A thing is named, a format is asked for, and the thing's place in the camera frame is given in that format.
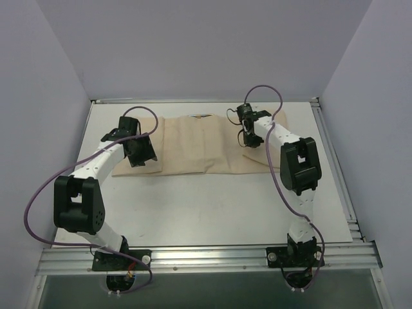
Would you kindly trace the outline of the beige cloth wrap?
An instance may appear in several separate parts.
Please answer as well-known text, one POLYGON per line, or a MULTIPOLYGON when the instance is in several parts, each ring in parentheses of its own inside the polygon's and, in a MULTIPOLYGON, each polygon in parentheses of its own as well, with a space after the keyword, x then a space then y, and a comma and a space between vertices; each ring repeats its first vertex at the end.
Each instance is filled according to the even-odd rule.
POLYGON ((239 128, 222 116, 194 118, 141 118, 142 131, 150 136, 157 160, 132 167, 123 159, 113 169, 120 176, 170 176, 178 174, 256 174, 269 172, 263 145, 238 144, 239 128))

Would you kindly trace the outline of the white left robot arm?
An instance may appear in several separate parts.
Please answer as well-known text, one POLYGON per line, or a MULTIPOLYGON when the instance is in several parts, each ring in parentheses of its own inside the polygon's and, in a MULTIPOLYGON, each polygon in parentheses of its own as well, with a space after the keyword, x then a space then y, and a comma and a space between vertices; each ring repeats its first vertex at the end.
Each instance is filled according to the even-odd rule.
POLYGON ((68 176, 54 181, 53 222, 56 227, 79 235, 98 250, 108 250, 106 261, 122 270, 130 261, 124 236, 106 223, 106 210, 100 186, 114 167, 127 158, 132 167, 157 160, 150 137, 132 138, 126 129, 113 129, 101 140, 91 158, 68 176))

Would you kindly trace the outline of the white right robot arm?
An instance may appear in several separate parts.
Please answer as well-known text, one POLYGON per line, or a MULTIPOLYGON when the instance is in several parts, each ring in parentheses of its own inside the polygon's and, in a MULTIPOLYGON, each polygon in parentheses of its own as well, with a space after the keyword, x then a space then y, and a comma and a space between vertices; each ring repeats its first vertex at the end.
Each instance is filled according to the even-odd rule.
POLYGON ((317 145, 313 138, 302 138, 275 123, 266 111, 239 117, 247 147, 265 145, 273 171, 270 147, 280 152, 279 178, 273 176, 278 193, 293 214, 287 234, 286 258, 295 266, 302 265, 317 251, 313 228, 314 196, 322 176, 317 145))

